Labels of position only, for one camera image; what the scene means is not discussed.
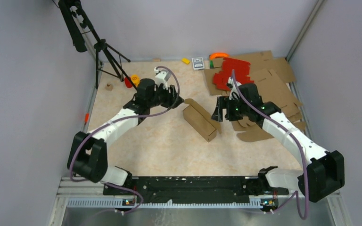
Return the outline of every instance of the gray wall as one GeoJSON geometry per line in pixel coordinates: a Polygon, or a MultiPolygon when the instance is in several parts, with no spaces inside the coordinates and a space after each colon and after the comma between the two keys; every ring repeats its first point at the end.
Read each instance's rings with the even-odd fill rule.
{"type": "Polygon", "coordinates": [[[0,0],[0,226],[47,224],[93,82],[50,0],[0,0]]]}
{"type": "Polygon", "coordinates": [[[101,38],[131,60],[271,49],[284,57],[317,0],[94,0],[101,38]]]}
{"type": "Polygon", "coordinates": [[[345,156],[341,193],[362,225],[362,1],[328,1],[292,66],[315,140],[345,156]]]}

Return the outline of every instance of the wooden block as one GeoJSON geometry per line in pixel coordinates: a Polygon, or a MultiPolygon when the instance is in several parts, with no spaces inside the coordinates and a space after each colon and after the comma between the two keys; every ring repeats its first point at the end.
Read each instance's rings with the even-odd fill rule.
{"type": "Polygon", "coordinates": [[[112,84],[112,83],[106,84],[105,89],[106,89],[106,90],[109,90],[109,91],[112,91],[112,89],[113,89],[113,84],[112,84]]]}

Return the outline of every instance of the yellow object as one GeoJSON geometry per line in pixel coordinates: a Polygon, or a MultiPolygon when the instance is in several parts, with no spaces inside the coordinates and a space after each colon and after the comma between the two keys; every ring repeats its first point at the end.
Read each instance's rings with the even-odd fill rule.
{"type": "Polygon", "coordinates": [[[131,81],[134,83],[135,86],[138,86],[140,84],[140,78],[136,74],[133,74],[131,76],[131,81]]]}
{"type": "Polygon", "coordinates": [[[190,63],[190,61],[188,59],[185,59],[185,58],[183,58],[181,61],[184,62],[186,65],[189,65],[189,63],[190,63]]]}

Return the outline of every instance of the tripod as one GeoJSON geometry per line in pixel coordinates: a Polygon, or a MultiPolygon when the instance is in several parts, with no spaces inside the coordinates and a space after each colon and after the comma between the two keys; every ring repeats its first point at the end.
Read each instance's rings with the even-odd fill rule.
{"type": "Polygon", "coordinates": [[[128,79],[128,81],[130,81],[130,83],[132,84],[134,89],[137,89],[135,84],[131,81],[131,78],[127,75],[127,73],[123,70],[123,68],[121,66],[121,58],[124,58],[127,62],[130,62],[130,60],[128,58],[126,58],[123,54],[121,54],[119,51],[115,50],[112,46],[107,44],[105,39],[101,39],[98,36],[91,21],[85,14],[85,11],[82,9],[81,2],[79,0],[60,0],[58,4],[59,4],[60,10],[62,12],[63,18],[65,19],[67,28],[69,29],[70,35],[72,36],[73,44],[74,44],[75,48],[77,49],[77,51],[85,52],[85,51],[87,51],[87,49],[85,47],[84,39],[81,36],[81,33],[78,30],[78,28],[75,24],[75,21],[73,20],[72,17],[76,17],[77,15],[82,16],[83,21],[80,23],[80,26],[83,29],[88,27],[90,30],[85,33],[91,32],[92,35],[94,36],[94,38],[96,39],[97,43],[94,45],[95,54],[96,54],[95,55],[95,61],[96,61],[95,88],[98,88],[98,74],[99,74],[99,71],[102,71],[102,72],[105,72],[107,74],[110,74],[110,75],[113,75],[113,76],[119,78],[120,81],[124,81],[124,77],[123,77],[123,75],[124,75],[126,77],[126,79],[128,79]],[[77,10],[75,12],[70,11],[70,8],[72,6],[77,7],[77,10]],[[109,52],[109,50],[107,48],[111,49],[112,51],[114,51],[115,53],[117,53],[119,55],[120,64],[113,57],[113,55],[109,52]],[[99,60],[99,52],[101,52],[101,51],[103,51],[103,53],[105,54],[107,60],[109,61],[110,65],[113,67],[116,74],[112,74],[107,71],[104,71],[101,68],[101,65],[99,65],[99,64],[101,64],[101,61],[99,60]]]}

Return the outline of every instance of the beige table surface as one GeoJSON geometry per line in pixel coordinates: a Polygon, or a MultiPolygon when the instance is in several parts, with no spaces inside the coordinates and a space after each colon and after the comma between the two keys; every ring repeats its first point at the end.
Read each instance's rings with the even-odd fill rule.
{"type": "MultiPolygon", "coordinates": [[[[177,76],[184,99],[193,98],[212,113],[216,96],[210,96],[203,71],[192,65],[176,62],[123,63],[129,76],[154,78],[155,66],[169,67],[177,76]]],[[[104,70],[114,73],[110,64],[104,70]]],[[[134,89],[126,88],[116,77],[102,73],[89,130],[111,119],[131,100],[134,89]],[[112,83],[112,91],[105,90],[112,83]]],[[[108,149],[109,165],[130,171],[134,176],[248,176],[257,175],[261,168],[277,165],[284,169],[299,169],[293,156],[277,140],[246,143],[236,137],[229,121],[222,122],[222,134],[211,142],[205,141],[183,118],[181,104],[164,115],[146,118],[139,126],[126,132],[108,149]]],[[[156,107],[151,113],[163,111],[156,107]]]]}

